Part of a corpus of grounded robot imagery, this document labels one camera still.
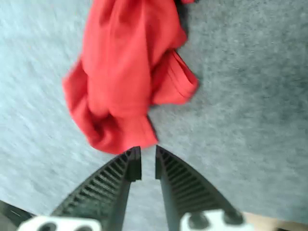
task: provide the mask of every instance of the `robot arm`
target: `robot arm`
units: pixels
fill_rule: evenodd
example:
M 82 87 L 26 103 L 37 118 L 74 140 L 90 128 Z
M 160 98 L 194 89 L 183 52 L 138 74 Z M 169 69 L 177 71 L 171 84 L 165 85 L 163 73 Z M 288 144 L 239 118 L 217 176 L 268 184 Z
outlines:
M 242 214 L 186 162 L 157 146 L 169 231 L 253 231 Z M 141 180 L 140 147 L 115 157 L 93 173 L 50 217 L 23 222 L 18 231 L 121 231 L 130 184 Z

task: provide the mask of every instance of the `red cloth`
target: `red cloth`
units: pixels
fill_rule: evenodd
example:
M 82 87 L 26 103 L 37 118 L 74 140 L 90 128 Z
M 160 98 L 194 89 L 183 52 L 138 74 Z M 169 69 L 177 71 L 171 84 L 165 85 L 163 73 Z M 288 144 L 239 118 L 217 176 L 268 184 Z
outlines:
M 185 103 L 197 88 L 174 50 L 186 39 L 173 0 L 94 0 L 81 56 L 63 80 L 91 146 L 120 154 L 157 143 L 149 106 Z

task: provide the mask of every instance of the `red fabric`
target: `red fabric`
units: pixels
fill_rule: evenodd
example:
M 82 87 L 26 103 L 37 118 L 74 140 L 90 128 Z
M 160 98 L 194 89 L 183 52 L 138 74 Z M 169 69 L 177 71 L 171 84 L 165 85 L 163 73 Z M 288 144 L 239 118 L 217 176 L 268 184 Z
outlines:
M 94 0 L 81 56 L 63 80 L 91 146 L 119 154 L 157 143 L 149 106 L 185 103 L 197 88 L 174 50 L 185 41 L 173 0 Z

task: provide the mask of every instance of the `wooden floor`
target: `wooden floor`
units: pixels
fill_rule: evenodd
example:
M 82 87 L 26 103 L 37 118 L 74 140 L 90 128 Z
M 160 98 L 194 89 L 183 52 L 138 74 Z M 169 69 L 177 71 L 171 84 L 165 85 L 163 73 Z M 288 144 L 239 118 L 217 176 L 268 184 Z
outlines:
M 287 231 L 308 231 L 308 225 L 286 222 L 274 218 L 245 213 L 247 222 L 253 224 L 255 231 L 277 231 L 278 228 Z

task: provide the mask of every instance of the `gray carpet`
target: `gray carpet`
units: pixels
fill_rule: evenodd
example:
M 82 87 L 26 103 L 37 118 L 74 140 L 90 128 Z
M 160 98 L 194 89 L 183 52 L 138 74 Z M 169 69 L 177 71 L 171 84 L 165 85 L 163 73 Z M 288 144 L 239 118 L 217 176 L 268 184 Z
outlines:
M 0 199 L 49 214 L 112 156 L 89 147 L 61 78 L 89 0 L 0 0 Z M 308 1 L 200 0 L 180 54 L 200 79 L 189 104 L 149 116 L 160 145 L 241 210 L 308 223 Z M 167 230 L 154 147 L 131 187 L 124 230 Z

